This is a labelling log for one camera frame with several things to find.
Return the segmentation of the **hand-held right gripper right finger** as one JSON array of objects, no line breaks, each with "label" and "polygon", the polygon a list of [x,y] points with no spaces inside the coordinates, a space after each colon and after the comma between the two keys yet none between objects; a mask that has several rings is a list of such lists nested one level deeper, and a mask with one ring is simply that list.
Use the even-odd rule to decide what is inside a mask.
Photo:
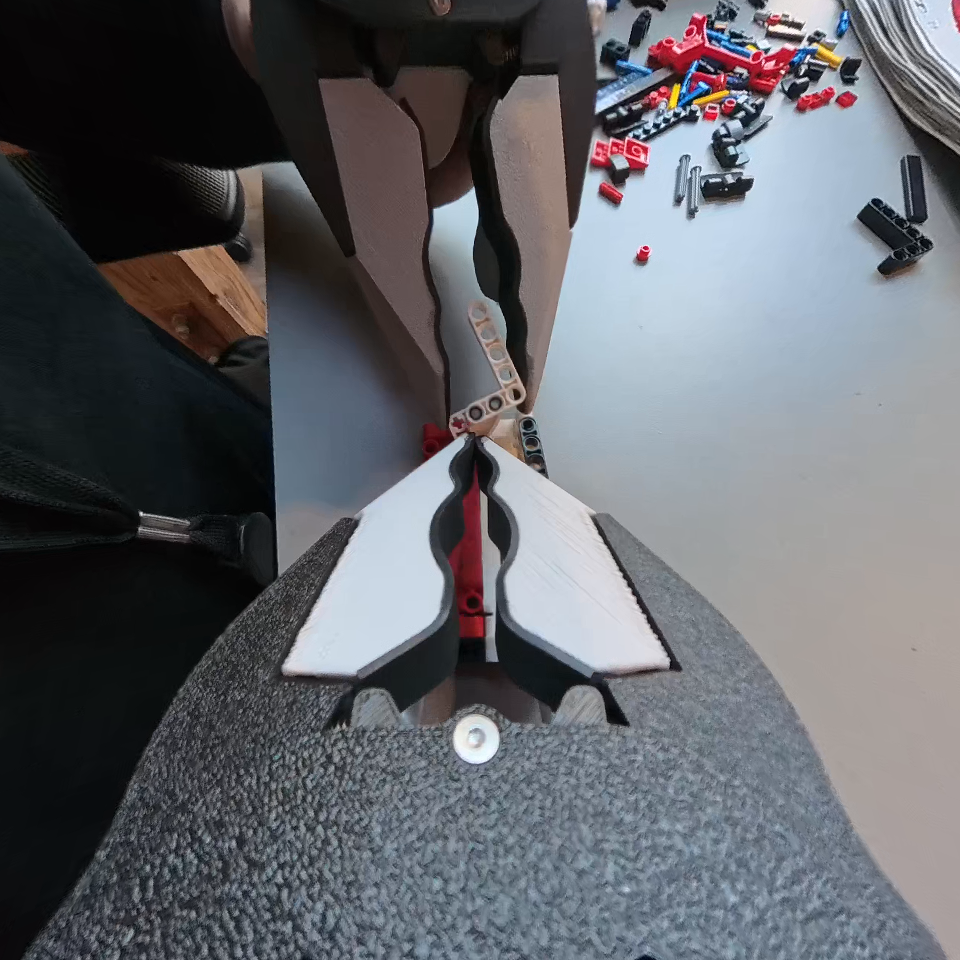
[{"label": "hand-held right gripper right finger", "polygon": [[477,441],[494,580],[496,662],[477,708],[534,726],[628,727],[611,684],[669,671],[673,656],[598,514],[490,439]]}]

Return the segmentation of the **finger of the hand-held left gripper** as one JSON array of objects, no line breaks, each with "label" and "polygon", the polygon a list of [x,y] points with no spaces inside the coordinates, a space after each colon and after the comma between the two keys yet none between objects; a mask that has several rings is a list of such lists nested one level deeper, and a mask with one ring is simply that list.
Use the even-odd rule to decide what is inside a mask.
[{"label": "finger of the hand-held left gripper", "polygon": [[352,236],[351,272],[426,415],[446,421],[450,363],[428,269],[421,128],[369,78],[323,78],[318,89]]},{"label": "finger of the hand-held left gripper", "polygon": [[520,75],[475,130],[477,280],[498,304],[532,413],[572,239],[559,78]]}]

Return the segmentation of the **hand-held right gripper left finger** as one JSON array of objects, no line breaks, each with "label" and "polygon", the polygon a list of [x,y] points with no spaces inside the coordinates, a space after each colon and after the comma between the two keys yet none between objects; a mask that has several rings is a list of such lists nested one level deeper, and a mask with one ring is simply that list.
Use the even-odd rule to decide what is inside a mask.
[{"label": "hand-held right gripper left finger", "polygon": [[461,631],[450,554],[475,452],[472,437],[455,439],[356,515],[284,678],[386,690],[405,711],[451,676]]}]

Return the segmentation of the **red and white brick panel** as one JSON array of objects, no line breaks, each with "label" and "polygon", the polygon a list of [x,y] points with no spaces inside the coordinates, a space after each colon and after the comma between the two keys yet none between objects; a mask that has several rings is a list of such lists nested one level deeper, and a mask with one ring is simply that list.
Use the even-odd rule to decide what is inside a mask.
[{"label": "red and white brick panel", "polygon": [[484,664],[488,660],[487,627],[493,616],[487,610],[484,593],[481,499],[478,473],[474,469],[462,499],[462,537],[449,555],[459,617],[460,662],[468,665]]}]

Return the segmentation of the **white L-shaped brick beam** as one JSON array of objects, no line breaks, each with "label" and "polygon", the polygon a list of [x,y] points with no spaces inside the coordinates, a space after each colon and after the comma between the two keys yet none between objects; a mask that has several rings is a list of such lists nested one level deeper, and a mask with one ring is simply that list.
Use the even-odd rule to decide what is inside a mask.
[{"label": "white L-shaped brick beam", "polygon": [[453,438],[468,433],[490,436],[505,414],[519,408],[526,399],[526,390],[517,366],[498,332],[486,300],[472,301],[466,315],[496,381],[496,388],[450,414],[448,429]]}]

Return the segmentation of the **person's left forearm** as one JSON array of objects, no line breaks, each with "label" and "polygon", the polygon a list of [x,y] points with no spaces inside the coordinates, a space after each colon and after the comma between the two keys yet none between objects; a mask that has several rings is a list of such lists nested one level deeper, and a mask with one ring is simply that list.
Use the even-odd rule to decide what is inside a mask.
[{"label": "person's left forearm", "polygon": [[1,138],[218,169],[291,159],[221,1],[3,1]]}]

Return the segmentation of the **person's left hand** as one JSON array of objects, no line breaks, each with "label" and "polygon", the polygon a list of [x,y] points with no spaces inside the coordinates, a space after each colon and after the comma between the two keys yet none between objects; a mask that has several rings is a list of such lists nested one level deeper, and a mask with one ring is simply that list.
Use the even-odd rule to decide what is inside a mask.
[{"label": "person's left hand", "polygon": [[230,47],[246,73],[258,82],[259,70],[252,7],[252,1],[221,2],[222,19]]}]

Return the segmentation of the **black straight brick beam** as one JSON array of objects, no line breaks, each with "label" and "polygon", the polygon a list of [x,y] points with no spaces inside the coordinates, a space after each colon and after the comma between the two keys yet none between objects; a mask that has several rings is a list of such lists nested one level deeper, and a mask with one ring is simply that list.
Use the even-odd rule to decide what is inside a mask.
[{"label": "black straight brick beam", "polygon": [[521,416],[517,421],[518,442],[526,466],[548,478],[546,452],[537,421],[533,416]]}]

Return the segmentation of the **black double brick connector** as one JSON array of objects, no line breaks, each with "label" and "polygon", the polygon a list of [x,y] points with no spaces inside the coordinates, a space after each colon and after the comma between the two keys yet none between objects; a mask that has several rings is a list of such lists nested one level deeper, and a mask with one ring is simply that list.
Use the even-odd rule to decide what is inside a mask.
[{"label": "black double brick connector", "polygon": [[738,119],[729,120],[714,130],[711,149],[722,170],[732,171],[750,162],[749,153],[743,145],[747,134],[748,127]]}]

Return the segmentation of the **pile of coloured brick pieces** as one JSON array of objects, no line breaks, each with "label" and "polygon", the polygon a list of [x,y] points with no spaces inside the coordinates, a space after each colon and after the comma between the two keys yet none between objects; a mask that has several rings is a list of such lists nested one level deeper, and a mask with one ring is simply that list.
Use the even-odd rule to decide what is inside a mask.
[{"label": "pile of coloured brick pieces", "polygon": [[590,170],[606,176],[598,194],[614,206],[622,203],[630,175],[648,169],[652,141],[681,126],[713,126],[708,150],[716,170],[705,171],[688,152],[677,163],[672,203],[685,206],[693,219],[703,201],[738,201],[754,187],[746,145],[771,123],[767,107],[774,93],[800,114],[857,102],[851,87],[862,60],[836,51],[849,29],[846,11],[830,37],[752,2],[752,23],[760,29],[753,34],[737,28],[739,2],[716,2],[710,12],[692,13],[678,36],[653,42],[640,58],[653,13],[663,12],[666,2],[632,5],[637,14],[628,38],[609,37],[599,48],[599,134],[588,160]]}]

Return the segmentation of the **black office chair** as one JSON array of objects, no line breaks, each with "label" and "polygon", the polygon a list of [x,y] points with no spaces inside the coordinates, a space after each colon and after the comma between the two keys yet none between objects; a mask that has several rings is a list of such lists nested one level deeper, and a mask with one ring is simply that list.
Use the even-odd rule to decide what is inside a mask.
[{"label": "black office chair", "polygon": [[233,170],[158,158],[40,154],[58,218],[95,263],[232,242],[246,200]]}]

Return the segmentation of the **person's black clothing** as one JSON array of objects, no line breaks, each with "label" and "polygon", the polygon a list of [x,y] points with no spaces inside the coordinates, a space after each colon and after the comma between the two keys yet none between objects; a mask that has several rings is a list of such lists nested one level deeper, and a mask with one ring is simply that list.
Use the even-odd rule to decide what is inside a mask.
[{"label": "person's black clothing", "polygon": [[86,869],[186,676],[261,590],[142,513],[273,517],[269,408],[129,306],[2,159],[2,958]]}]

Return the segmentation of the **black L-shaped brick beam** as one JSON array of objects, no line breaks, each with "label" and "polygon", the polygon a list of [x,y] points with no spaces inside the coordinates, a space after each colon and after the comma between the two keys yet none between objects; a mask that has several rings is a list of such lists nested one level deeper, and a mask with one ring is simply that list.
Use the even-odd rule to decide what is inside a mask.
[{"label": "black L-shaped brick beam", "polygon": [[912,267],[934,249],[929,237],[880,198],[869,200],[857,213],[857,220],[889,248],[877,266],[882,277]]}]

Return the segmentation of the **black flat brick bar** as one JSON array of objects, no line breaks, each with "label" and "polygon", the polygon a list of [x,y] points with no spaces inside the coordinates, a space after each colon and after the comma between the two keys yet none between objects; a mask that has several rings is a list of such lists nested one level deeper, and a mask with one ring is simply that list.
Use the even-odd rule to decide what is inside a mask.
[{"label": "black flat brick bar", "polygon": [[924,224],[929,218],[923,162],[918,154],[908,153],[899,163],[904,215],[912,224]]}]

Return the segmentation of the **open instruction booklet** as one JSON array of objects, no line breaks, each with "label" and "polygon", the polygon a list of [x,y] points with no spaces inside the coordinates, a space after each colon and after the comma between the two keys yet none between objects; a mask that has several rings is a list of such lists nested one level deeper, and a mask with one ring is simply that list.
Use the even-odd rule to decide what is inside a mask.
[{"label": "open instruction booklet", "polygon": [[959,154],[959,3],[845,1],[884,89],[916,127]]}]

